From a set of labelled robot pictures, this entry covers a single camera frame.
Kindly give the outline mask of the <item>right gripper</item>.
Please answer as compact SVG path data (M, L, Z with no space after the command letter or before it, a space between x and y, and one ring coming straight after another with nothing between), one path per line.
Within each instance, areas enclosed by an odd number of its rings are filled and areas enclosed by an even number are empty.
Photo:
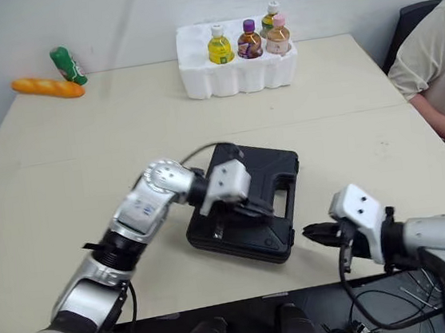
M368 238L359 230L359 227L343 220L339 223L324 222L304 227L303 235L315 243L331 248L339 248L339 266L351 267L352 258L371 260L370 244Z

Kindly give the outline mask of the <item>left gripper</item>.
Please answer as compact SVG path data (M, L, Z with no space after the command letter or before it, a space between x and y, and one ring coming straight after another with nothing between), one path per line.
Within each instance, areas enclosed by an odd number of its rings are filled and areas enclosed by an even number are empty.
M259 198L247 198L227 204L229 219L236 222L261 220L273 217L272 206Z

